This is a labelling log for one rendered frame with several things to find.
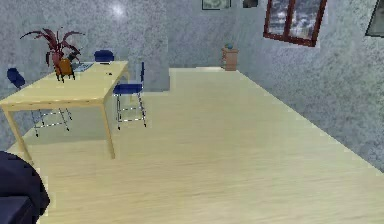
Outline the blue chair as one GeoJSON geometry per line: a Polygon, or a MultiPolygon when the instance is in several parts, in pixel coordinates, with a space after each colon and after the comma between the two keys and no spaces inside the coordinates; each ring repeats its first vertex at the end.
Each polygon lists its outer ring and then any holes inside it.
{"type": "Polygon", "coordinates": [[[94,53],[96,62],[111,62],[114,60],[114,54],[110,50],[98,50],[94,53]]]}
{"type": "MultiPolygon", "coordinates": [[[[9,68],[7,70],[7,78],[18,90],[21,90],[22,87],[26,84],[25,78],[20,74],[20,72],[16,68],[9,68]]],[[[72,116],[71,112],[68,109],[58,109],[57,112],[50,111],[48,113],[43,113],[41,109],[37,109],[36,111],[30,111],[30,113],[32,121],[34,123],[33,129],[35,131],[36,136],[39,136],[40,129],[58,125],[64,125],[66,130],[69,131],[68,121],[72,119],[72,116]],[[50,124],[44,121],[45,118],[54,115],[60,116],[61,120],[59,122],[54,122],[50,124]]]]}
{"type": "Polygon", "coordinates": [[[113,89],[113,95],[116,97],[116,121],[117,121],[118,129],[121,129],[120,124],[123,122],[142,121],[143,125],[147,126],[146,110],[144,107],[144,102],[141,97],[141,93],[143,92],[143,88],[144,88],[145,62],[142,61],[139,65],[136,66],[136,69],[140,72],[139,74],[140,80],[137,83],[131,83],[131,82],[123,83],[123,84],[118,83],[113,89]],[[120,97],[123,95],[136,95],[138,98],[138,105],[136,107],[122,108],[120,97]],[[137,110],[137,109],[139,109],[141,112],[140,118],[124,119],[122,117],[122,112],[137,110]]]}

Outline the green framed picture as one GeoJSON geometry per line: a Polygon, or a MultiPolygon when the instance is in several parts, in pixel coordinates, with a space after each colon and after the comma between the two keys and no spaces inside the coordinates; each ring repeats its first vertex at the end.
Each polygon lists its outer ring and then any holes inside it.
{"type": "Polygon", "coordinates": [[[231,0],[202,0],[203,10],[221,10],[231,7],[231,0]]]}

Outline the pale wooden table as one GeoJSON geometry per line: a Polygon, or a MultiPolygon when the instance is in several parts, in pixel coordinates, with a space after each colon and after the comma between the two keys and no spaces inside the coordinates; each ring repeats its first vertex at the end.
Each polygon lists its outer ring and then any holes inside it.
{"type": "Polygon", "coordinates": [[[23,158],[31,165],[34,164],[14,120],[13,113],[15,111],[97,107],[102,114],[108,151],[110,157],[114,159],[115,150],[105,102],[112,95],[114,86],[121,76],[126,75],[126,77],[129,77],[128,64],[128,61],[112,61],[109,65],[94,63],[86,71],[77,73],[74,80],[65,82],[58,81],[56,75],[51,73],[2,99],[0,108],[4,112],[23,158]]]}

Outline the grey laptop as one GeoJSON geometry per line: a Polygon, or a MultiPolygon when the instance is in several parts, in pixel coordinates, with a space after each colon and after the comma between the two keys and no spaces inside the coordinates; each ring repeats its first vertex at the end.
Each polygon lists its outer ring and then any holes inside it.
{"type": "Polygon", "coordinates": [[[81,62],[81,63],[73,63],[72,70],[74,72],[84,72],[89,69],[93,65],[93,62],[81,62]]]}

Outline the orange plant pot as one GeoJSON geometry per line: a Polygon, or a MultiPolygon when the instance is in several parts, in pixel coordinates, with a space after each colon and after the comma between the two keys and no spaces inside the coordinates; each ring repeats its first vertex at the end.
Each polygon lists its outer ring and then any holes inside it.
{"type": "Polygon", "coordinates": [[[55,65],[55,72],[58,81],[64,81],[64,77],[68,76],[69,78],[75,79],[74,71],[72,68],[71,61],[67,58],[62,58],[55,65]]]}

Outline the red framed window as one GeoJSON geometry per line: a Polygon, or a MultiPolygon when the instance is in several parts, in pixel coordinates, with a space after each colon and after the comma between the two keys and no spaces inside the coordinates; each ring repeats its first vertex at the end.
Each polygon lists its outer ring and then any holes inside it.
{"type": "Polygon", "coordinates": [[[267,0],[263,37],[315,47],[327,0],[267,0]]]}

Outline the red house plant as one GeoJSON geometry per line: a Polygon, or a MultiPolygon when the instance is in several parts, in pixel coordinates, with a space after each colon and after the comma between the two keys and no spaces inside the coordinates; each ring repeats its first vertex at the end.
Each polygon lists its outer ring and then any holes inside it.
{"type": "Polygon", "coordinates": [[[48,28],[43,28],[42,30],[31,31],[21,38],[24,38],[27,35],[35,35],[35,39],[44,38],[47,41],[49,50],[46,53],[46,63],[50,65],[53,63],[54,66],[58,66],[61,59],[64,57],[63,50],[65,48],[70,49],[76,58],[80,54],[80,50],[67,42],[67,38],[72,35],[81,35],[81,32],[78,31],[69,31],[64,34],[62,38],[59,38],[59,32],[54,33],[48,28]]]}

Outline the dark blue sofa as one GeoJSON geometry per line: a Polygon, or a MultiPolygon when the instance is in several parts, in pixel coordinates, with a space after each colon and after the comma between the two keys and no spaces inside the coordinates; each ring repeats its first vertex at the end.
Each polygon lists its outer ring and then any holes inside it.
{"type": "Polygon", "coordinates": [[[37,224],[49,204],[37,171],[17,155],[0,151],[0,224],[37,224]]]}

